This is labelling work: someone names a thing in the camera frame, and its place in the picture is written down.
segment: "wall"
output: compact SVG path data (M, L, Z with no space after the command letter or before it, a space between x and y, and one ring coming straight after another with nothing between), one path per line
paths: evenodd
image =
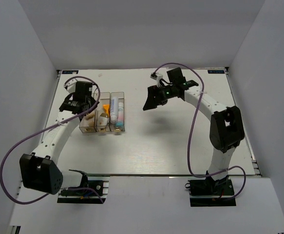
M284 213L284 0L265 1L230 78L259 167Z
M56 71L17 0L0 0L0 163L8 149L45 121ZM38 138L16 148L4 167L4 181L16 195L19 158ZM13 203L0 187L0 234L6 232Z
M264 0L19 0L57 69L229 66Z

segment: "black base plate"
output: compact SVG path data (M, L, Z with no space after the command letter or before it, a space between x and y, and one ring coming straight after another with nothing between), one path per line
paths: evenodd
M88 187L94 189L98 195L103 196L103 186L104 181L103 180L89 180L88 181ZM102 204L100 199L92 193L89 196L86 196L82 198L84 195L88 194L89 190L84 191L71 191L71 190L62 190L59 193L59 196L57 198L58 203L73 203L73 204Z
M227 180L226 184L222 187L222 190L215 194L211 194L209 190L206 189L205 180L190 180L190 206L191 207L210 207L210 206L236 206L235 199L227 200L227 197L234 195L234 188L231 180Z

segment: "black label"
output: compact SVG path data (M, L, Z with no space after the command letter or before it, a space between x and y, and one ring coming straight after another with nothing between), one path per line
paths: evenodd
M224 70L208 70L209 74L225 74Z
M78 70L62 71L62 74L78 74Z

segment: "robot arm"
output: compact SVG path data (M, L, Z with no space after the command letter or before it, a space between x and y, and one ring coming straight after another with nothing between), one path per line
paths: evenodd
M169 98L178 97L183 101L197 107L201 89L193 80L186 81L180 68L175 68L167 72L170 85L154 85L148 88L148 97L143 110L157 108L158 105L165 105ZM152 74L151 78L162 77ZM229 167L230 159L235 148L244 139L245 133L238 107L227 107L214 100L208 94L202 96L199 109L210 121L209 138L214 147L211 165L206 174L212 174ZM225 184L228 173L223 172L211 177L206 181L211 191L217 190Z
M88 110L95 103L92 98L92 85L90 82L76 79L65 84L64 87L69 95L59 108L55 120L59 126L51 129L30 155L23 154L19 160L24 187L54 195L61 188L79 187L85 179L87 180L82 172L61 172L57 162L70 134L78 126L82 117L66 123L60 122Z

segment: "gray wall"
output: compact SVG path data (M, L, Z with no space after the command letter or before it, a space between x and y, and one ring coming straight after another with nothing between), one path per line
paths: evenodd
M229 66L264 0L19 0L57 69Z
M265 2L230 78L259 167L271 178L284 213L284 0Z
M17 0L0 0L0 162L17 141L42 127L56 82L56 71ZM4 167L4 181L16 195L19 158L38 138L16 148ZM13 203L0 187L0 234Z

